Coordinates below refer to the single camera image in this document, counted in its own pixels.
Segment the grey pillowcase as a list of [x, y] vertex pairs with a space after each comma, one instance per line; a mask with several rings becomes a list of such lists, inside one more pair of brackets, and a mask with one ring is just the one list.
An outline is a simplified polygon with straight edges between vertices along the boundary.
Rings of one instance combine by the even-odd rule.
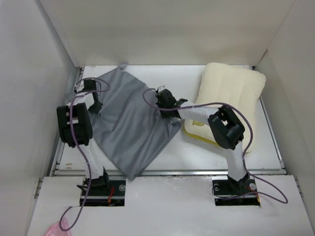
[[114, 166], [130, 181], [157, 158], [181, 128], [177, 118], [162, 118], [152, 107], [155, 93], [126, 71], [127, 64], [100, 76], [110, 90], [91, 115], [93, 138]]

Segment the cream yellow pillow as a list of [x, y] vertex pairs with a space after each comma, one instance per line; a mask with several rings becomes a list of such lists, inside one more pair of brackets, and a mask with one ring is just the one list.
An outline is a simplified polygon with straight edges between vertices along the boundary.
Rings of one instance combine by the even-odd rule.
[[[223, 102], [238, 109], [253, 130], [253, 140], [246, 151], [249, 153], [255, 146], [256, 108], [265, 83], [266, 77], [260, 72], [240, 66], [212, 62], [207, 64], [203, 71], [195, 104]], [[246, 129], [242, 147], [242, 151], [244, 151], [250, 141], [250, 131], [244, 119], [238, 113], [236, 115]], [[185, 120], [183, 131], [190, 138], [219, 147], [210, 127], [205, 124]]]

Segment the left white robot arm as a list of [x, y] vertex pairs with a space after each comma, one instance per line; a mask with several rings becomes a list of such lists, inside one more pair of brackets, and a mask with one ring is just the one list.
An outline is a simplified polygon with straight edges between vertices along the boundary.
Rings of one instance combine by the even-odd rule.
[[84, 184], [100, 195], [107, 194], [111, 185], [104, 166], [91, 153], [93, 128], [89, 115], [98, 114], [103, 105], [98, 96], [109, 89], [108, 83], [102, 79], [82, 79], [75, 86], [74, 98], [66, 105], [57, 107], [60, 139], [70, 148], [79, 150], [86, 172]]

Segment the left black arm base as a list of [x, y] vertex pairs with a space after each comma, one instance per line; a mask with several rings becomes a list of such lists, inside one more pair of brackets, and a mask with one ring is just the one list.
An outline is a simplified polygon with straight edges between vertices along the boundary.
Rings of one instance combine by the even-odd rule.
[[107, 177], [107, 181], [92, 180], [84, 206], [123, 207], [125, 205], [126, 179], [120, 176]]

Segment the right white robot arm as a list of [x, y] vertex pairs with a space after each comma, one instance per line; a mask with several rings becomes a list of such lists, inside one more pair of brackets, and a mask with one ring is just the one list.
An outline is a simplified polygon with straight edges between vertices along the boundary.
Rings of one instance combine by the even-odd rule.
[[163, 118], [192, 120], [210, 127], [215, 142], [225, 150], [229, 190], [235, 194], [243, 191], [249, 179], [242, 157], [245, 127], [234, 111], [227, 105], [199, 107], [186, 99], [176, 100], [165, 88], [156, 90], [156, 98]]

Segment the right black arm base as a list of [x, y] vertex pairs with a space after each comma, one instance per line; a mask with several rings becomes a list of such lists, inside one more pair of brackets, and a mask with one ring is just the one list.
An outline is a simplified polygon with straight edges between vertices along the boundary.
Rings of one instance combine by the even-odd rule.
[[253, 177], [246, 175], [239, 182], [229, 176], [212, 177], [215, 206], [260, 206]]

